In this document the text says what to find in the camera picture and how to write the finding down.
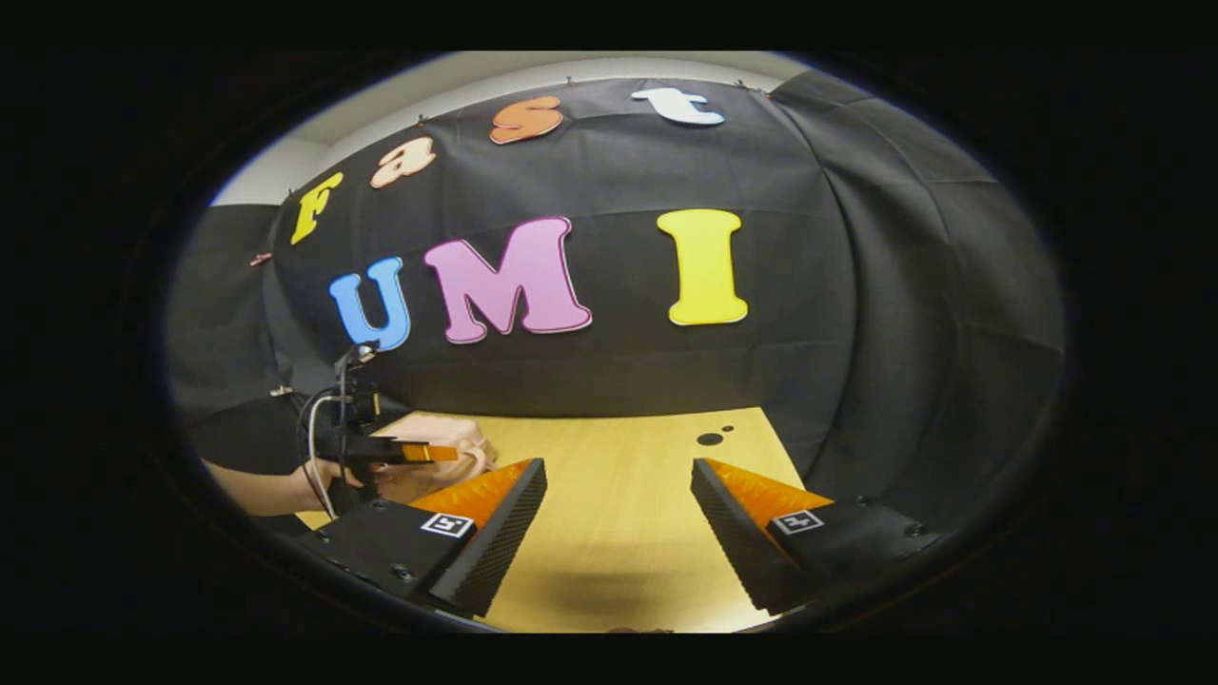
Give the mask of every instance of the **blue letter u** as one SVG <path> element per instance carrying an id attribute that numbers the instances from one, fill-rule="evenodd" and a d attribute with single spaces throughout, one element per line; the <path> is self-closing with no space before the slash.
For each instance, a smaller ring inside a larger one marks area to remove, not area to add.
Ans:
<path id="1" fill-rule="evenodd" d="M 389 322 L 380 329 L 368 325 L 364 307 L 359 303 L 359 274 L 348 273 L 330 284 L 330 296 L 339 303 L 339 316 L 342 317 L 342 325 L 347 328 L 352 342 L 376 340 L 381 351 L 387 352 L 406 342 L 410 335 L 410 312 L 406 310 L 402 285 L 397 280 L 400 271 L 402 260 L 398 257 L 381 260 L 368 267 L 368 278 L 376 282 L 385 312 L 389 313 Z"/>

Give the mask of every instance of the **person's arm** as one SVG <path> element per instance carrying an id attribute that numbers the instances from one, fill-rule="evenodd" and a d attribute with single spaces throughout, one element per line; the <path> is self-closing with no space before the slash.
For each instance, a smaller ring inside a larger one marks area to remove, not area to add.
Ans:
<path id="1" fill-rule="evenodd" d="M 206 460 L 203 463 L 229 497 L 251 516 L 284 516 L 324 509 L 317 499 L 317 492 L 304 477 L 304 468 L 308 464 L 301 466 L 290 475 L 262 475 L 233 470 Z M 339 477 L 339 464 L 326 460 L 318 460 L 317 463 L 322 472 L 320 486 L 328 489 L 330 480 Z M 363 488 L 363 484 L 351 474 L 351 469 L 347 469 L 347 483 Z"/>

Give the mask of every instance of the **white cable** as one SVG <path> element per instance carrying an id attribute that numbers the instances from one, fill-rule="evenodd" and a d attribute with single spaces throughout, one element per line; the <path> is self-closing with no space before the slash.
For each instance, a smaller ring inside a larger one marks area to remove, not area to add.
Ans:
<path id="1" fill-rule="evenodd" d="M 318 490 L 322 492 L 322 503 L 325 505 L 325 513 L 330 514 L 330 520 L 334 520 L 337 517 L 334 513 L 334 505 L 330 503 L 330 494 L 326 492 L 325 488 L 322 486 L 322 470 L 317 468 L 317 442 L 313 439 L 313 435 L 314 435 L 313 429 L 317 428 L 317 408 L 322 406 L 322 402 L 337 402 L 337 401 L 341 401 L 341 400 L 343 400 L 343 397 L 333 397 L 333 396 L 331 397 L 322 397 L 320 400 L 318 400 L 317 402 L 313 403 L 313 410 L 309 412 L 309 416 L 308 416 L 308 458 L 309 458 L 309 464 L 313 467 L 313 473 L 317 475 Z M 345 478 L 345 477 L 346 477 L 346 474 L 343 474 L 343 473 L 339 474 L 339 478 Z"/>

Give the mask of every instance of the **screw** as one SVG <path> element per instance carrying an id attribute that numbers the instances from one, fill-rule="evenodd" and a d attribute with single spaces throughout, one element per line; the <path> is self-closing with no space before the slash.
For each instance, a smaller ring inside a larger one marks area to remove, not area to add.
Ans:
<path id="1" fill-rule="evenodd" d="M 389 568 L 393 572 L 393 575 L 402 579 L 402 583 L 414 583 L 414 574 L 410 569 L 406 568 L 400 563 L 389 564 Z"/>

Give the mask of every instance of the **table surface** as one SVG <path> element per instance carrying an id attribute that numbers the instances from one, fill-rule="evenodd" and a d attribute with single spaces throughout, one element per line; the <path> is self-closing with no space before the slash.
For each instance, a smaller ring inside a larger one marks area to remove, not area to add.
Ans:
<path id="1" fill-rule="evenodd" d="M 621 626 L 726 633 L 775 618 L 753 607 L 689 491 L 699 457 L 803 489 L 760 408 L 637 418 L 463 417 L 477 422 L 499 464 L 543 458 L 548 479 L 537 517 L 481 623 L 513 633 Z M 702 445 L 704 434 L 722 441 Z M 300 518 L 314 529 L 328 522 L 320 512 Z"/>

